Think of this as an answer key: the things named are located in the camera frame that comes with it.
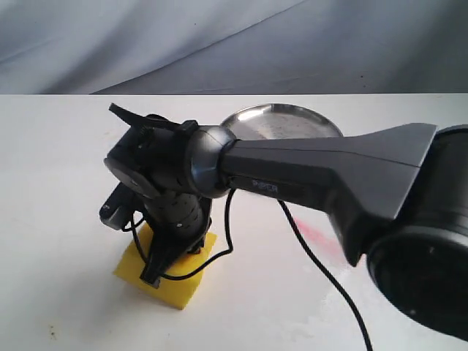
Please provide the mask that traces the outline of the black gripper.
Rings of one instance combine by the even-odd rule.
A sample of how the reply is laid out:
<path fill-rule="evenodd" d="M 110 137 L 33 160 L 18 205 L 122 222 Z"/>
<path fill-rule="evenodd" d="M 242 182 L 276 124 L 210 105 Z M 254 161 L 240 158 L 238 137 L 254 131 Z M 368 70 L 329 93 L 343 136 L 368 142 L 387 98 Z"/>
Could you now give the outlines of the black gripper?
<path fill-rule="evenodd" d="M 169 268 L 185 253 L 199 254 L 211 226 L 212 200 L 191 194 L 165 192 L 144 199 L 144 217 L 153 231 L 140 280 L 156 287 Z"/>

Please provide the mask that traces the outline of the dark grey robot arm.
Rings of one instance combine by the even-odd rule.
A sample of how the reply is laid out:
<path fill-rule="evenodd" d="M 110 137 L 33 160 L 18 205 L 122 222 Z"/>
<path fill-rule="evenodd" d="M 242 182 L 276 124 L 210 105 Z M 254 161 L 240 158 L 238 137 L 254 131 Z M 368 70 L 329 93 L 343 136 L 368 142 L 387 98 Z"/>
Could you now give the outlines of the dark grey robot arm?
<path fill-rule="evenodd" d="M 128 125 L 105 157 L 118 186 L 103 224 L 153 231 L 140 278 L 156 286 L 204 244 L 211 203 L 238 189 L 328 215 L 350 265 L 366 258 L 379 291 L 434 331 L 467 339 L 467 127 L 405 124 L 345 137 L 327 118 L 268 106 L 286 138 L 244 140 L 247 113 L 218 126 L 140 116 L 111 105 Z"/>

